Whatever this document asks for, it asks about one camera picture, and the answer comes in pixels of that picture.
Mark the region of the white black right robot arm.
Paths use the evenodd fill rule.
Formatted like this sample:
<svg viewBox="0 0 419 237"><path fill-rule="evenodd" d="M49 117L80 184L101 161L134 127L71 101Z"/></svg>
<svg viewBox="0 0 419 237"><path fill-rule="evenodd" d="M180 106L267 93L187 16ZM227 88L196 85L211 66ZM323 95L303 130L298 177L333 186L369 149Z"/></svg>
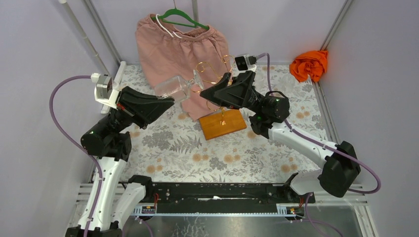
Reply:
<svg viewBox="0 0 419 237"><path fill-rule="evenodd" d="M287 122L290 102L282 92L261 94L253 85L256 73L246 71L233 77L230 73L212 87L200 92L200 96L215 105L230 109L246 108L254 112L249 117L251 128L257 135L270 141L280 142L314 162L319 168L307 173L293 174L283 190L284 199L298 202L303 195L315 191L326 191L334 197L343 197L360 174L352 144L340 144L316 137Z"/></svg>

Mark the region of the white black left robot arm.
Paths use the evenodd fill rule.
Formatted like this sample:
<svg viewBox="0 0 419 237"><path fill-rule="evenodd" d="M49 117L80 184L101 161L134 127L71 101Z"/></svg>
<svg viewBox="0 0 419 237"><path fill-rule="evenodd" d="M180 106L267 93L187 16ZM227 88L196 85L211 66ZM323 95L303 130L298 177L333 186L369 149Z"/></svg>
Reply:
<svg viewBox="0 0 419 237"><path fill-rule="evenodd" d="M118 201L114 201L120 176L132 149L124 129L136 124L146 127L175 104L171 97L144 94L130 87L96 89L97 102L107 104L109 113L81 137L81 147L93 157L96 175L85 211L67 237L121 237L123 227L139 203L153 198L151 178L134 175Z"/></svg>

